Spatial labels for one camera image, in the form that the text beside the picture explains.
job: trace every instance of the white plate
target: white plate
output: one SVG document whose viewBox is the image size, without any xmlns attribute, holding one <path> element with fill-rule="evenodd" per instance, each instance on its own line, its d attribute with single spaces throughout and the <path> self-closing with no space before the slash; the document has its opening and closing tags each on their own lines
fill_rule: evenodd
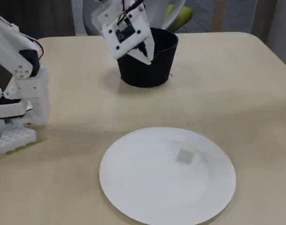
<svg viewBox="0 0 286 225">
<path fill-rule="evenodd" d="M 177 160 L 192 151 L 191 163 Z M 101 187 L 122 213 L 149 225 L 193 225 L 220 213 L 236 185 L 228 156 L 192 131 L 153 127 L 114 142 L 100 165 Z"/>
</svg>

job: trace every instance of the robotic arm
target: robotic arm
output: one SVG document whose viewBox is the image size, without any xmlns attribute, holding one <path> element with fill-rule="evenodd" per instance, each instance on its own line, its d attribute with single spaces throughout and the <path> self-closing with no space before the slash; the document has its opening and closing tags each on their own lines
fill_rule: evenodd
<svg viewBox="0 0 286 225">
<path fill-rule="evenodd" d="M 92 24 L 105 38 L 115 59 L 125 54 L 151 64 L 154 40 L 144 0 L 96 0 L 100 7 L 92 14 Z"/>
<path fill-rule="evenodd" d="M 12 86 L 3 93 L 0 89 L 0 154 L 36 141 L 35 131 L 23 126 L 48 120 L 47 71 L 39 63 L 38 46 L 0 17 L 0 65 L 14 78 Z"/>
<path fill-rule="evenodd" d="M 154 40 L 144 0 L 96 1 L 100 7 L 92 14 L 92 23 L 105 38 L 113 57 L 129 54 L 151 64 Z M 37 40 L 0 16 L 0 65 L 14 78 L 12 86 L 4 92 L 0 89 L 0 154 L 35 142 L 35 130 L 24 126 L 43 125 L 49 118 L 47 70 L 39 61 L 43 53 Z"/>
</svg>

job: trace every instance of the black cup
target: black cup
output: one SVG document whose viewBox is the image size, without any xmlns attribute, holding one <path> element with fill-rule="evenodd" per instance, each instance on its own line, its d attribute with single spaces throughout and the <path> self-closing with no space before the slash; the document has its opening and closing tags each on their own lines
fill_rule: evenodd
<svg viewBox="0 0 286 225">
<path fill-rule="evenodd" d="M 167 30 L 157 28 L 151 28 L 151 32 L 155 43 L 151 65 L 146 65 L 128 54 L 118 59 L 121 79 L 131 86 L 156 87 L 169 78 L 178 37 Z"/>
</svg>

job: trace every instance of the table surface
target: table surface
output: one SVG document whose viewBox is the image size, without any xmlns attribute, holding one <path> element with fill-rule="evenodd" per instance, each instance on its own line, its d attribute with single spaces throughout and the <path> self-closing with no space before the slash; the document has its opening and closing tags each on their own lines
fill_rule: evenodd
<svg viewBox="0 0 286 225">
<path fill-rule="evenodd" d="M 42 39 L 48 140 L 0 159 L 0 225 L 138 225 L 99 186 L 106 149 L 127 132 L 177 127 L 231 158 L 237 189 L 211 225 L 286 224 L 286 66 L 244 33 L 181 34 L 173 76 L 139 89 L 101 37 Z"/>
</svg>

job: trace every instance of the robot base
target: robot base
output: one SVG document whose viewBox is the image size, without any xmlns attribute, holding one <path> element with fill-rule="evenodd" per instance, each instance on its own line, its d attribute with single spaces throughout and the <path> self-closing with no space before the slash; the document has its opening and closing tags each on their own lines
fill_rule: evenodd
<svg viewBox="0 0 286 225">
<path fill-rule="evenodd" d="M 35 130 L 29 128 L 11 128 L 4 130 L 0 135 L 0 154 L 4 155 L 16 148 L 36 142 Z"/>
</svg>

